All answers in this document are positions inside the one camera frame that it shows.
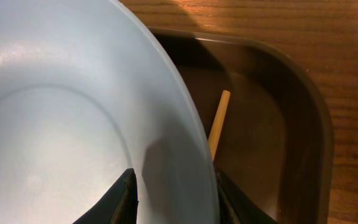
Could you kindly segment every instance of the wooden table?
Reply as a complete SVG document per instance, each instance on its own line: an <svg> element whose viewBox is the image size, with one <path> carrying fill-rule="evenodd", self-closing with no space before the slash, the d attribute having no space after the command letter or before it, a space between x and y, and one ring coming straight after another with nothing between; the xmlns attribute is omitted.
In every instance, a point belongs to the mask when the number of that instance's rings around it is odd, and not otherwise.
<svg viewBox="0 0 358 224"><path fill-rule="evenodd" d="M329 223L358 223L358 0L122 0L147 26L248 37L285 52L333 118Z"/></svg>

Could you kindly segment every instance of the wooden stick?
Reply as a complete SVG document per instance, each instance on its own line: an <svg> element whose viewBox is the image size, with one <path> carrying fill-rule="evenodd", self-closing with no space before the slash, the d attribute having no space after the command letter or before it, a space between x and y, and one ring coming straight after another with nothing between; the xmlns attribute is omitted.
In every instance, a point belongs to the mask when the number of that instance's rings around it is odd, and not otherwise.
<svg viewBox="0 0 358 224"><path fill-rule="evenodd" d="M230 92L223 90L218 110L216 111L214 123L208 138L209 150L211 151L212 160L215 159L216 149L218 148L219 138L221 137L224 117L229 104Z"/></svg>

